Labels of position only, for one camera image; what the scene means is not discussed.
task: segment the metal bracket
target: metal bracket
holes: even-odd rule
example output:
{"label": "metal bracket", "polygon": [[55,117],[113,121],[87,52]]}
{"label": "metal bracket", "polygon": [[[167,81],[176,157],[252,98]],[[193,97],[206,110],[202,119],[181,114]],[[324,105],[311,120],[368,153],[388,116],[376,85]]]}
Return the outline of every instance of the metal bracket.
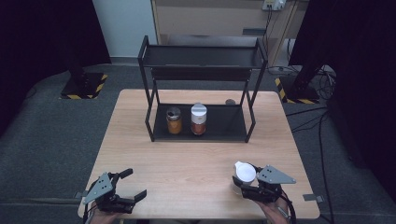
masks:
{"label": "metal bracket", "polygon": [[100,196],[110,192],[112,189],[113,186],[111,185],[108,174],[103,173],[101,176],[99,176],[99,179],[96,181],[95,185],[92,187],[83,203],[90,203],[91,201],[99,198]]}
{"label": "metal bracket", "polygon": [[257,174],[257,178],[268,184],[295,184],[296,180],[284,174],[283,172],[277,170],[271,165],[266,165]]}
{"label": "metal bracket", "polygon": [[324,198],[321,195],[316,196],[315,194],[304,194],[303,197],[306,202],[308,201],[317,201],[317,203],[324,202]]}

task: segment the jar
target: jar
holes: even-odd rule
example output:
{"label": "jar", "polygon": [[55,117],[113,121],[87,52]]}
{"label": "jar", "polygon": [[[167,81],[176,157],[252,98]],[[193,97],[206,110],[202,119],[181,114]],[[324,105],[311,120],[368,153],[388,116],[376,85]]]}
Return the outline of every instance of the jar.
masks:
{"label": "jar", "polygon": [[177,107],[170,107],[166,111],[166,121],[168,123],[169,133],[180,133],[182,122],[181,122],[181,112]]}
{"label": "jar", "polygon": [[196,135],[206,131],[206,106],[197,103],[191,108],[191,130]]}

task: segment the black metal shelf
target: black metal shelf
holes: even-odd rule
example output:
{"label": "black metal shelf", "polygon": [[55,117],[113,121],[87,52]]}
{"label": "black metal shelf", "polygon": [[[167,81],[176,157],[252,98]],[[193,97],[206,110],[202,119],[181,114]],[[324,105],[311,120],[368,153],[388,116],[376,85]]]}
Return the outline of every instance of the black metal shelf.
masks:
{"label": "black metal shelf", "polygon": [[[262,42],[256,39],[254,46],[171,46],[150,45],[145,36],[138,62],[148,98],[146,125],[151,141],[216,141],[248,142],[256,121],[253,104],[262,81],[267,64]],[[153,81],[149,92],[146,69],[150,68]],[[260,69],[257,83],[250,98],[248,83],[252,69]],[[183,104],[164,104],[160,100],[157,81],[162,80],[208,80],[245,82],[242,97],[235,105],[205,105],[207,108],[206,132],[194,135],[191,131],[191,107]],[[149,118],[151,108],[157,103],[154,129]],[[242,108],[245,99],[251,118],[250,127],[246,127]],[[181,110],[183,128],[179,134],[167,130],[166,110],[176,106]]]}
{"label": "black metal shelf", "polygon": [[188,141],[237,141],[243,142],[247,137],[244,114],[240,105],[206,105],[210,116],[207,116],[206,132],[195,135],[191,131],[191,117],[184,116],[182,120],[182,131],[179,134],[168,132],[166,123],[166,110],[175,106],[180,109],[182,115],[191,113],[192,105],[183,104],[160,104],[157,108],[154,125],[154,139],[166,140],[188,140]]}

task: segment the hazard stripe tape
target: hazard stripe tape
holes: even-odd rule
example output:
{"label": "hazard stripe tape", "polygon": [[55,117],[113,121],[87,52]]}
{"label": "hazard stripe tape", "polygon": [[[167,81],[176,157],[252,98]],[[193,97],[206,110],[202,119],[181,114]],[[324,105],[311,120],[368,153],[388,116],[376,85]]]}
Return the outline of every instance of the hazard stripe tape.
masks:
{"label": "hazard stripe tape", "polygon": [[70,99],[70,100],[95,99],[99,95],[103,86],[105,85],[106,79],[107,79],[107,75],[102,75],[101,81],[96,88],[95,94],[93,95],[69,94],[69,95],[62,95],[61,99]]}
{"label": "hazard stripe tape", "polygon": [[275,79],[275,84],[277,86],[277,90],[279,91],[279,97],[280,100],[283,103],[288,103],[288,104],[306,104],[306,105],[313,105],[313,104],[319,104],[319,100],[313,100],[313,99],[288,99],[288,96],[286,95],[282,83],[280,83],[280,79],[276,78]]}

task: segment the power outlet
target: power outlet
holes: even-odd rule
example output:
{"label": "power outlet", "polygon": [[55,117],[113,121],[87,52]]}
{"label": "power outlet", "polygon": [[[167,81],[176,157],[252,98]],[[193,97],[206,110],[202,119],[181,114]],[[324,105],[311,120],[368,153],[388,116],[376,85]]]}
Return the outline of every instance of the power outlet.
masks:
{"label": "power outlet", "polygon": [[286,0],[264,0],[262,3],[262,10],[269,11],[270,9],[273,11],[282,10],[285,7]]}

